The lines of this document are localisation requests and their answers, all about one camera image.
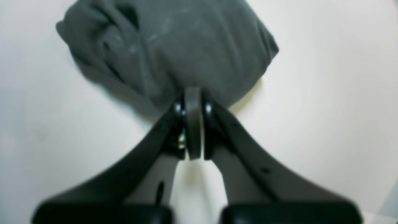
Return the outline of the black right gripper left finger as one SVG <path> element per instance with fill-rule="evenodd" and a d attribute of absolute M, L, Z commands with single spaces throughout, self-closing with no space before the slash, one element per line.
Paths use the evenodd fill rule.
<path fill-rule="evenodd" d="M 201 157 L 202 92 L 187 88 L 121 160 L 90 180 L 43 201 L 33 224 L 172 224 L 175 170 Z"/>

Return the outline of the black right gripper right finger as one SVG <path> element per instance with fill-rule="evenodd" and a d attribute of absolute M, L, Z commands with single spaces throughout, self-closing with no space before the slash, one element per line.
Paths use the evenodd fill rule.
<path fill-rule="evenodd" d="M 221 224 L 361 224 L 357 206 L 266 152 L 237 118 L 202 91 L 205 159 L 220 170 L 227 206 Z"/>

